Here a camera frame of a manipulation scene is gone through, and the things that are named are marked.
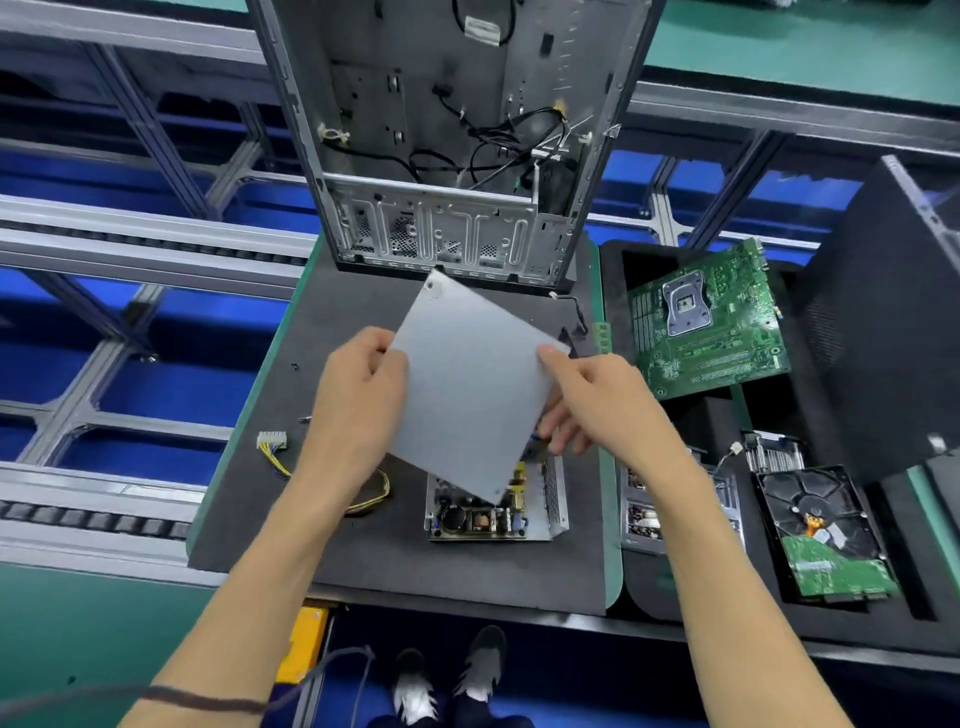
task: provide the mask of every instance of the label sticker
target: label sticker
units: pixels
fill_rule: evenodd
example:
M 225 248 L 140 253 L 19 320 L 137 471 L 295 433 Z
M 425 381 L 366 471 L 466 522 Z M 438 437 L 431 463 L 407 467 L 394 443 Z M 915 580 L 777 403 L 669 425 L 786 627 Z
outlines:
M 464 35 L 487 45 L 500 45 L 500 26 L 489 20 L 468 15 L 464 21 Z

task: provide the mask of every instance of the hard drive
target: hard drive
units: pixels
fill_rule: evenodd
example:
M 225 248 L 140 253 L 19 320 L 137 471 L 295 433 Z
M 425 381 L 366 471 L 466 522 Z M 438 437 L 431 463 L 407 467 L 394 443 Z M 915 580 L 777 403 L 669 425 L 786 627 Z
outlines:
M 757 476 L 768 527 L 801 600 L 885 598 L 900 591 L 842 466 Z

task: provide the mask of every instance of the hand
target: hand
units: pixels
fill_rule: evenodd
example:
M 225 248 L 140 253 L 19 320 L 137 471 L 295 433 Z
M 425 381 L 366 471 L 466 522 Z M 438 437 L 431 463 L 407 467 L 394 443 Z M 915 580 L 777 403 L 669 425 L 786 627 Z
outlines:
M 597 442 L 643 476 L 662 458 L 685 453 L 643 375 L 622 356 L 570 359 L 547 345 L 537 354 L 559 390 L 537 431 L 550 438 L 551 452 L 560 454 L 572 442 L 574 454 L 582 454 Z
M 313 421 L 294 478 L 333 489 L 337 518 L 394 441 L 407 395 L 407 356 L 387 349 L 392 331 L 367 327 L 326 360 Z

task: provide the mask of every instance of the shoe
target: shoe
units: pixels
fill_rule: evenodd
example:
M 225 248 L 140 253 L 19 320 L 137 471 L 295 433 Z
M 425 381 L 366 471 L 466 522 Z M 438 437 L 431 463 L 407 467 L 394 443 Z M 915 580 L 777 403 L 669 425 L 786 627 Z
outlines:
M 493 688 L 500 682 L 506 658 L 507 636 L 503 630 L 492 624 L 481 629 L 470 643 L 467 666 L 453 694 L 466 693 L 474 700 L 486 703 L 493 694 Z
M 405 649 L 396 656 L 394 710 L 404 725 L 413 725 L 426 717 L 437 719 L 430 673 L 426 660 L 416 649 Z

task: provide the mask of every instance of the conveyor belt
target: conveyor belt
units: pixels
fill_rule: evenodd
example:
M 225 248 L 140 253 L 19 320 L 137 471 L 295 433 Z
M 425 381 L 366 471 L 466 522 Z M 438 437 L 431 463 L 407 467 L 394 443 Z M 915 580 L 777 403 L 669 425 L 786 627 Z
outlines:
M 289 299 L 317 236 L 0 195 L 0 265 Z

